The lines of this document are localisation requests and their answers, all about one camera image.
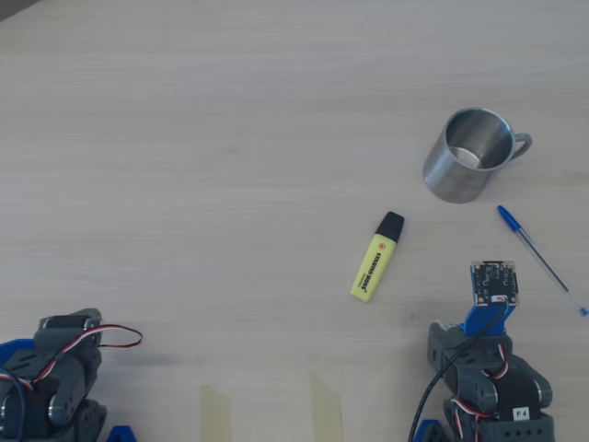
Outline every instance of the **yellow highlighter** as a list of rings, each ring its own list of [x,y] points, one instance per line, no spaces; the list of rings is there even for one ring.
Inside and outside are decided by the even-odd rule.
[[[353,282],[350,293],[356,299],[363,302],[370,301],[370,297],[375,292],[376,286],[393,256],[395,247],[397,247],[398,237],[401,235],[404,222],[405,218],[401,215],[388,212],[378,226]]]

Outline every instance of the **tape strip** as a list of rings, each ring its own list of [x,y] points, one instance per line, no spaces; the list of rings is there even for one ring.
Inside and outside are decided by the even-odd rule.
[[[315,442],[342,442],[341,396],[310,373]]]
[[[231,442],[231,401],[210,385],[201,387],[201,441]]]

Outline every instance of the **pen cap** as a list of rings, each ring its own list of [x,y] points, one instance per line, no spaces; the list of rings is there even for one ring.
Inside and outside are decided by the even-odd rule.
[[[501,216],[507,223],[507,226],[509,226],[511,230],[516,232],[517,230],[522,228],[520,224],[517,222],[517,220],[514,218],[514,216],[507,212],[507,209],[505,207],[503,207],[502,205],[498,205],[497,210],[499,210],[499,213],[501,214]]]
[[[401,230],[403,229],[403,223],[405,223],[404,217],[394,212],[388,212],[380,223],[380,226],[378,226],[376,234],[398,242],[398,237],[401,236]]]

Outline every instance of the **mug handle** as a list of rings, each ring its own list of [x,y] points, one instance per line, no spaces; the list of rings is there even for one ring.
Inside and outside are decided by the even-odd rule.
[[[516,143],[523,143],[515,149],[512,159],[516,159],[522,156],[532,146],[532,137],[529,134],[515,134]]]

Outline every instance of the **mug rim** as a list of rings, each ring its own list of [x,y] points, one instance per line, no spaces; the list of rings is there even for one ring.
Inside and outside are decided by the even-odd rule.
[[[508,129],[510,136],[512,137],[512,145],[511,148],[509,150],[509,155],[507,156],[507,158],[500,164],[498,164],[497,166],[493,166],[492,168],[485,168],[485,169],[481,169],[481,168],[472,168],[471,166],[468,166],[466,164],[464,164],[462,161],[460,161],[458,159],[458,157],[456,155],[454,155],[454,152],[452,152],[452,150],[450,149],[450,145],[448,144],[448,134],[447,134],[447,130],[448,130],[448,126],[450,125],[450,122],[452,122],[452,120],[454,120],[455,117],[457,117],[458,115],[460,115],[461,113],[467,112],[467,111],[484,111],[487,112],[489,114],[491,114],[492,116],[494,116],[495,118],[497,118],[498,120],[501,121],[501,123]],[[509,125],[509,123],[507,122],[507,120],[505,120],[501,115],[499,115],[497,112],[493,112],[490,109],[487,108],[481,108],[481,107],[477,107],[477,106],[471,106],[468,108],[462,108],[457,110],[456,112],[454,112],[450,118],[448,118],[448,121],[445,123],[444,126],[444,131],[442,132],[442,134],[444,135],[444,146],[445,149],[450,152],[450,155],[452,155],[452,157],[458,162],[458,164],[460,164],[460,166],[467,168],[469,170],[476,170],[476,171],[480,171],[480,172],[488,172],[490,170],[496,170],[496,169],[500,169],[503,166],[505,166],[507,163],[509,163],[512,160],[512,157],[514,156],[514,152],[515,152],[515,136],[514,136],[514,130],[512,129],[512,126]]]

